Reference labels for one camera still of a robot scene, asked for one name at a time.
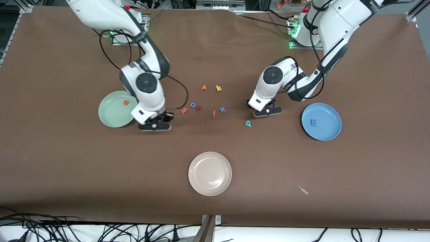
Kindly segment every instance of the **plate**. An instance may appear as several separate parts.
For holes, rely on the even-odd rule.
[[[126,91],[116,91],[107,95],[98,106],[98,117],[106,126],[112,128],[122,127],[131,120],[131,111],[137,106],[136,98]]]
[[[205,196],[218,195],[230,184],[230,163],[219,153],[201,153],[191,162],[188,179],[196,192]]]
[[[301,115],[304,130],[316,140],[332,140],[341,132],[342,121],[338,112],[325,103],[309,105]]]

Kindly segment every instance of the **blue plate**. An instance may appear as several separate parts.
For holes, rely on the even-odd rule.
[[[342,121],[338,112],[325,103],[306,107],[301,115],[304,130],[316,140],[332,140],[341,132]]]

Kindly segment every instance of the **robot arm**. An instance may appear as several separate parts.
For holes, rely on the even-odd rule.
[[[138,100],[132,115],[145,124],[164,113],[166,99],[160,79],[169,73],[170,64],[131,12],[111,0],[67,0],[67,3],[88,27],[126,30],[135,37],[144,55],[120,72],[123,86]]]
[[[323,75],[328,75],[346,53],[351,34],[379,10],[382,1],[336,0],[319,21],[319,37],[324,50],[321,66],[308,76],[292,58],[277,60],[261,74],[248,104],[258,112],[266,109],[281,86],[294,101],[309,98]],[[276,114],[267,110],[265,115]]]

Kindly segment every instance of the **table surface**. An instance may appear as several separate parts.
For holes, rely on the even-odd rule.
[[[246,100],[264,68],[294,56],[309,73],[313,51],[290,50],[282,27],[228,11],[163,10],[149,34],[189,103],[202,106],[175,111],[169,132],[100,122],[100,101],[123,87],[93,34],[69,8],[23,15],[0,68],[1,205],[93,221],[186,224],[221,214],[229,225],[430,225],[430,65],[403,15],[376,15],[359,28],[320,96],[293,102],[281,94],[281,114],[254,118]],[[127,64],[128,46],[104,45]],[[184,90],[162,84],[167,105],[181,105]],[[301,113],[314,102],[339,112],[334,140],[304,132]],[[214,197],[195,192],[187,177],[206,151],[223,154],[233,171]]]

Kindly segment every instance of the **white plate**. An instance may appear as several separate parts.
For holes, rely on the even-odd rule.
[[[230,184],[230,163],[219,153],[201,153],[191,162],[188,179],[196,192],[205,196],[218,195]]]

